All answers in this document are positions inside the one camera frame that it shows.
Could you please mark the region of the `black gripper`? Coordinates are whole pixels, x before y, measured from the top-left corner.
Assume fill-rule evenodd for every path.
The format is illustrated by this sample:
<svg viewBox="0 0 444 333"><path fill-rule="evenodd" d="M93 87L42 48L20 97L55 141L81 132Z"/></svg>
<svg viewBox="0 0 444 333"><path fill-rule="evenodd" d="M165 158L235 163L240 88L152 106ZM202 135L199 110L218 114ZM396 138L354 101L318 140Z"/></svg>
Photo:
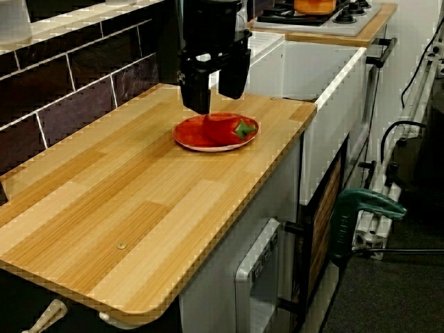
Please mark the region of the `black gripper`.
<svg viewBox="0 0 444 333"><path fill-rule="evenodd" d="M179 52L182 102L198 114L210 113L209 76L219 72L219 93L239 99L244 93L251 50L242 13L184 13L185 45Z"/></svg>

